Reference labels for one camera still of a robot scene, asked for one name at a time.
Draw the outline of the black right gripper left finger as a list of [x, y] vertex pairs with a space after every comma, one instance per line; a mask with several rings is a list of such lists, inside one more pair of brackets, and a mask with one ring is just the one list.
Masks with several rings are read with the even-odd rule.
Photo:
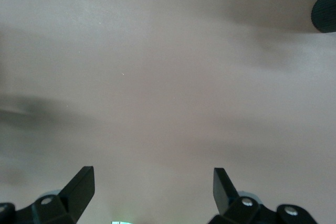
[[84, 166], [62, 190], [44, 194], [25, 208], [2, 202], [1, 223], [77, 223], [94, 194], [94, 168]]

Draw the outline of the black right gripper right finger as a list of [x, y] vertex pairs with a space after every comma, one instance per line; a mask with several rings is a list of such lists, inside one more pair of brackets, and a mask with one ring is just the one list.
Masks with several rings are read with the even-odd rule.
[[224, 168], [214, 168], [213, 197], [218, 214], [210, 223], [316, 223], [302, 207], [282, 204], [272, 211], [253, 194], [239, 193]]

